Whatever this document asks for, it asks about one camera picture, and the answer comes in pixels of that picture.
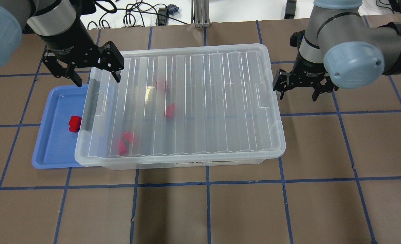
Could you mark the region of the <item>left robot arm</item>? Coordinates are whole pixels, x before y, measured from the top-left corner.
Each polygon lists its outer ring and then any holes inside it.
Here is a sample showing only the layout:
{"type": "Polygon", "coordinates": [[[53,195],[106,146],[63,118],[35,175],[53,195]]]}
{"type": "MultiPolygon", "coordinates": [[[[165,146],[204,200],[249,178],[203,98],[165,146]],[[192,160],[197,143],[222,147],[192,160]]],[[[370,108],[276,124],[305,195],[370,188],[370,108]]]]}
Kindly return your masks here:
{"type": "Polygon", "coordinates": [[[42,62],[54,77],[81,87],[75,70],[95,67],[120,82],[124,68],[120,51],[111,41],[96,45],[80,19],[97,6],[102,7],[97,0],[0,0],[0,68],[18,48],[28,26],[46,44],[42,62]]]}

